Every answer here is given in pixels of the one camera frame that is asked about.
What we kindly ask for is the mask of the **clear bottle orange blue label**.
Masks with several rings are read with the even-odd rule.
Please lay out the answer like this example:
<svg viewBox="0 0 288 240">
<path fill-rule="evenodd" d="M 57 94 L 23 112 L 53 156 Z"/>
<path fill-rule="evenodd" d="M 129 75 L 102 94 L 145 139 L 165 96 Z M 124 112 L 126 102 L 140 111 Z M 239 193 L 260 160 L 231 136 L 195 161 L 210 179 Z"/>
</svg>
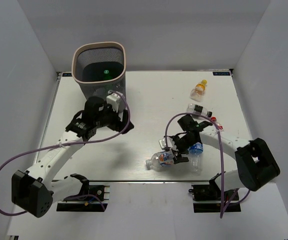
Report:
<svg viewBox="0 0 288 240">
<path fill-rule="evenodd" d="M 166 150 L 153 154 L 150 159 L 145 161 L 146 168 L 148 170 L 161 171 L 163 168 L 174 165 L 173 151 L 175 150 L 167 148 Z"/>
</svg>

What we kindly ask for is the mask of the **green plastic bottle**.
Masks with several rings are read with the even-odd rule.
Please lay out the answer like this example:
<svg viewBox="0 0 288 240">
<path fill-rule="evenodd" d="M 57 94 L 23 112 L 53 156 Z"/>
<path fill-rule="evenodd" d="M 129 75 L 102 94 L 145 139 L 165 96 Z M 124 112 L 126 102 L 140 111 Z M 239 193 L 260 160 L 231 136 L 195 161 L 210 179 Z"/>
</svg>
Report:
<svg viewBox="0 0 288 240">
<path fill-rule="evenodd" d="M 112 80 L 112 79 L 114 79 L 114 76 L 113 76 L 112 72 L 110 70 L 108 70 L 108 69 L 105 69 L 103 71 L 102 80 L 103 81 L 109 81 L 109 80 Z"/>
</svg>

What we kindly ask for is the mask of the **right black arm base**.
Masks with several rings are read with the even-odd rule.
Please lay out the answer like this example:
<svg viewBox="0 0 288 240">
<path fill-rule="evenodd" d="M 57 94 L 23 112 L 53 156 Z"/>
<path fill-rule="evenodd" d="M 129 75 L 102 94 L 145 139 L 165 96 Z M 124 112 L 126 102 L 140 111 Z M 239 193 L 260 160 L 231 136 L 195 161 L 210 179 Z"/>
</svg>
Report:
<svg viewBox="0 0 288 240">
<path fill-rule="evenodd" d="M 224 192 L 224 204 L 234 195 L 235 190 Z M 206 182 L 193 183 L 188 189 L 188 194 L 192 196 L 194 213 L 220 213 L 221 212 L 221 194 L 211 190 L 210 185 Z M 241 205 L 237 203 L 240 200 L 239 194 L 236 193 L 226 213 L 241 212 Z"/>
</svg>

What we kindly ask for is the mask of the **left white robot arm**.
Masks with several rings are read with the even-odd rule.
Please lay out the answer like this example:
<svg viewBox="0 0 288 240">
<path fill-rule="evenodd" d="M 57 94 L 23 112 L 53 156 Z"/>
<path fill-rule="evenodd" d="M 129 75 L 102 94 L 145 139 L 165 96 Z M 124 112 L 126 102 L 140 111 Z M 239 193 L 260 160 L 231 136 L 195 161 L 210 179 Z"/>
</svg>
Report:
<svg viewBox="0 0 288 240">
<path fill-rule="evenodd" d="M 72 173 L 64 179 L 55 179 L 60 169 L 91 139 L 98 129 L 107 127 L 117 135 L 134 128 L 125 97 L 111 92 L 105 99 L 89 97 L 84 109 L 78 111 L 66 126 L 58 143 L 46 148 L 46 154 L 25 171 L 16 171 L 11 178 L 12 202 L 40 218 L 53 203 L 65 200 L 83 200 L 90 197 L 89 180 Z"/>
</svg>

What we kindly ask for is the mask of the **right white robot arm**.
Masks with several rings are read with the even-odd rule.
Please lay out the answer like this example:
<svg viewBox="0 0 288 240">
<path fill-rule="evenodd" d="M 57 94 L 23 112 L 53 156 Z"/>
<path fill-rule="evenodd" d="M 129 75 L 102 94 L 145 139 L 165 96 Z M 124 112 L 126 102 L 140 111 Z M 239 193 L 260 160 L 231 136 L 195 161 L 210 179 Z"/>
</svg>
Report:
<svg viewBox="0 0 288 240">
<path fill-rule="evenodd" d="M 197 122 L 189 114 L 182 116 L 177 123 L 186 133 L 183 137 L 172 137 L 179 154 L 186 153 L 196 143 L 202 143 L 235 160 L 236 170 L 219 173 L 209 180 L 210 195 L 217 200 L 230 190 L 247 188 L 256 192 L 281 173 L 269 146 L 261 138 L 247 140 L 233 136 L 219 131 L 210 121 Z"/>
</svg>

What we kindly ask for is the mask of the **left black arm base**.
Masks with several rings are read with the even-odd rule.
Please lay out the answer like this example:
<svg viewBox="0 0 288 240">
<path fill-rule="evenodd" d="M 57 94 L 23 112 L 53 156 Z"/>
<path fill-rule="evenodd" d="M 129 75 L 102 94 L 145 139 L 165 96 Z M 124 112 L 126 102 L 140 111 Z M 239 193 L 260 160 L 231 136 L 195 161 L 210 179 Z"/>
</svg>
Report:
<svg viewBox="0 0 288 240">
<path fill-rule="evenodd" d="M 56 206 L 57 212 L 76 213 L 104 213 L 110 197 L 110 186 L 99 184 L 86 184 L 77 195 L 69 196 L 59 201 Z"/>
</svg>

